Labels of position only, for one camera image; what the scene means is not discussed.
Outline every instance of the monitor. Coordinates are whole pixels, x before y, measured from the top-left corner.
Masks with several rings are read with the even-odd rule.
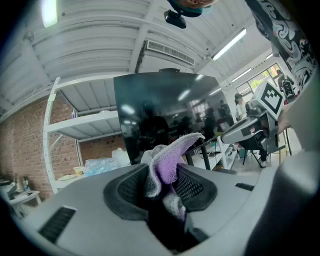
[[[218,97],[212,95],[216,90]],[[137,73],[115,77],[114,91],[132,164],[140,163],[143,153],[157,145],[169,145],[195,132],[209,140],[219,128],[218,109],[224,94],[214,77],[181,72]],[[193,146],[203,142],[198,140]]]

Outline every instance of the air vent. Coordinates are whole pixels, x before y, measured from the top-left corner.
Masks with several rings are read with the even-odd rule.
[[[152,51],[156,51],[156,52],[159,52],[159,53],[163,53],[163,54],[169,55],[171,57],[174,57],[176,59],[184,61],[184,62],[186,62],[186,63],[188,63],[188,64],[190,64],[192,66],[195,65],[195,60],[193,58],[189,57],[188,55],[185,55],[181,51],[178,51],[176,49],[168,47],[168,46],[166,46],[166,45],[164,45],[162,43],[148,40],[146,48],[148,50],[152,50]]]
[[[61,207],[47,221],[39,233],[50,242],[55,243],[75,213],[76,210],[74,209]]]

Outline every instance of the ceiling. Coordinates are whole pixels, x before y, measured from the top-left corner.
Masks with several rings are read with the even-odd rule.
[[[166,0],[57,0],[58,22],[44,28],[40,1],[36,1],[2,51],[0,115],[13,112],[35,95],[49,94],[56,77],[67,81],[95,74],[134,73],[145,40],[190,56],[195,65],[185,63],[186,72],[212,76],[219,83],[271,48],[256,29],[244,0],[220,0],[211,13],[186,17],[186,29],[165,22],[164,11],[170,7]],[[247,35],[212,61],[211,56],[242,28]],[[154,58],[152,68],[142,64],[149,67],[148,72],[157,72],[175,62],[161,59]]]

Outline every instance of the brick wall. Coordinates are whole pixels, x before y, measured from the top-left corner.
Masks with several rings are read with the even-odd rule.
[[[85,164],[86,160],[88,159],[110,158],[112,156],[112,151],[116,150],[117,148],[126,150],[125,141],[121,134],[112,137],[81,142],[80,150],[83,164]]]
[[[53,194],[49,183],[43,154],[43,124],[48,97],[39,99],[10,116],[0,124],[0,172],[13,177],[27,176],[30,187],[40,191],[46,199]],[[62,96],[57,96],[50,123],[71,118],[72,107]],[[59,134],[50,135],[52,144]],[[112,150],[125,149],[122,136],[97,139],[80,144],[83,163],[87,159],[111,157]],[[56,178],[74,174],[73,167],[79,166],[75,140],[62,137],[51,152],[51,161]]]

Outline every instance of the patterned sleeve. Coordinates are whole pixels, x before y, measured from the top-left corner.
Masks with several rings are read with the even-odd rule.
[[[260,33],[279,51],[302,90],[316,70],[317,60],[301,28],[278,0],[245,0]]]

